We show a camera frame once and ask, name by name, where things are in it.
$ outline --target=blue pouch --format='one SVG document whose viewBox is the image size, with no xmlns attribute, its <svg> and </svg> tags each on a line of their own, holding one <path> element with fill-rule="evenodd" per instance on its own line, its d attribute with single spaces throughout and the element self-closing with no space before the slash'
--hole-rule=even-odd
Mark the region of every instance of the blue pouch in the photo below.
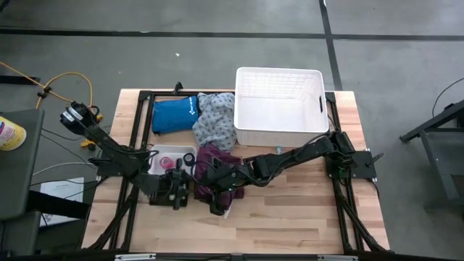
<svg viewBox="0 0 464 261">
<path fill-rule="evenodd" d="M 173 101 L 155 101 L 152 130 L 154 134 L 191 130 L 198 120 L 198 98 L 190 96 Z"/>
</svg>

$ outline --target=gray floral cloth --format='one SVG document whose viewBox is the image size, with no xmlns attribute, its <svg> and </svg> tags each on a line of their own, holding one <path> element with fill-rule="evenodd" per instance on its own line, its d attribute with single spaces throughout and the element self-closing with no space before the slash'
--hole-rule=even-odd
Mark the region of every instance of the gray floral cloth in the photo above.
<svg viewBox="0 0 464 261">
<path fill-rule="evenodd" d="M 235 96 L 200 93 L 198 100 L 202 114 L 193 127 L 196 142 L 200 146 L 212 143 L 224 152 L 231 151 L 237 139 L 233 126 Z"/>
</svg>

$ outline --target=wooden tabletop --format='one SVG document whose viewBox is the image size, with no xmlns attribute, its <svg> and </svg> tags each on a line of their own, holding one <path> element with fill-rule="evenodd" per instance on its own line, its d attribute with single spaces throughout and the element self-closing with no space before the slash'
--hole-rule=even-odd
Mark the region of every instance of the wooden tabletop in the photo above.
<svg viewBox="0 0 464 261">
<path fill-rule="evenodd" d="M 120 92 L 111 130 L 111 137 L 120 144 L 129 144 L 139 91 L 140 89 L 123 89 Z M 348 133 L 356 150 L 365 149 L 354 93 L 336 91 L 335 95 L 341 129 Z M 141 143 L 146 109 L 143 112 L 138 145 Z M 191 131 L 159 137 L 150 133 L 149 143 L 198 147 Z M 243 158 L 275 152 L 273 147 L 237 144 L 231 154 Z M 97 188 L 83 247 L 94 243 L 113 218 L 120 183 L 121 178 L 109 178 Z M 353 180 L 353 189 L 361 221 L 379 244 L 388 249 L 384 221 L 373 184 L 364 180 Z M 124 227 L 125 219 L 118 243 L 122 241 Z M 350 242 L 355 247 L 352 224 L 349 221 L 347 227 Z M 210 214 L 209 205 L 194 200 L 193 195 L 187 207 L 175 211 L 172 207 L 148 205 L 147 197 L 140 193 L 130 250 L 184 253 L 342 253 L 334 191 L 331 181 L 326 177 L 324 159 L 321 157 L 289 168 L 264 188 L 247 186 L 245 198 L 233 201 L 226 219 Z"/>
</svg>

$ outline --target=white plastic basket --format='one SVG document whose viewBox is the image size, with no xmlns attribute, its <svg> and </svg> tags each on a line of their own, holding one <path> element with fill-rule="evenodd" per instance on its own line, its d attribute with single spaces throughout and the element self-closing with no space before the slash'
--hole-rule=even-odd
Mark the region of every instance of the white plastic basket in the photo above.
<svg viewBox="0 0 464 261">
<path fill-rule="evenodd" d="M 304 145 L 328 131 L 318 70 L 240 67 L 233 124 L 242 145 Z"/>
</svg>

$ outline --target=concrete floor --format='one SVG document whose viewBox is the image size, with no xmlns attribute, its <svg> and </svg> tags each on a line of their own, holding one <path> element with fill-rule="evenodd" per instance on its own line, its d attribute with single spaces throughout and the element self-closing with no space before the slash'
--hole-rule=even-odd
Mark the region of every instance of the concrete floor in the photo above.
<svg viewBox="0 0 464 261">
<path fill-rule="evenodd" d="M 459 0 L 326 0 L 333 33 L 463 35 Z M 0 13 L 0 25 L 26 28 L 152 30 L 178 32 L 323 33 L 317 0 L 15 0 Z M 334 41 L 343 89 L 354 91 L 365 138 L 377 161 L 378 186 L 391 249 L 398 253 L 464 259 L 460 212 L 425 212 L 423 204 L 444 195 L 422 144 L 398 137 L 431 116 L 438 93 L 464 77 L 464 42 Z M 320 70 L 334 89 L 325 40 L 246 38 L 92 38 L 0 35 L 1 60 L 41 77 L 77 71 L 94 85 L 94 103 L 111 125 L 121 88 L 233 88 L 241 66 Z M 11 75 L 5 68 L 0 74 Z M 66 97 L 88 102 L 78 78 L 54 84 Z M 37 88 L 0 88 L 0 111 L 35 105 Z M 438 103 L 441 110 L 463 99 L 455 86 Z M 59 124 L 64 104 L 47 99 L 44 127 L 73 135 Z M 60 141 L 83 157 L 78 142 Z M 77 162 L 42 140 L 36 169 Z M 86 176 L 86 166 L 64 167 L 33 182 Z M 82 223 L 63 226 L 77 232 Z M 69 244 L 77 239 L 69 239 Z"/>
</svg>

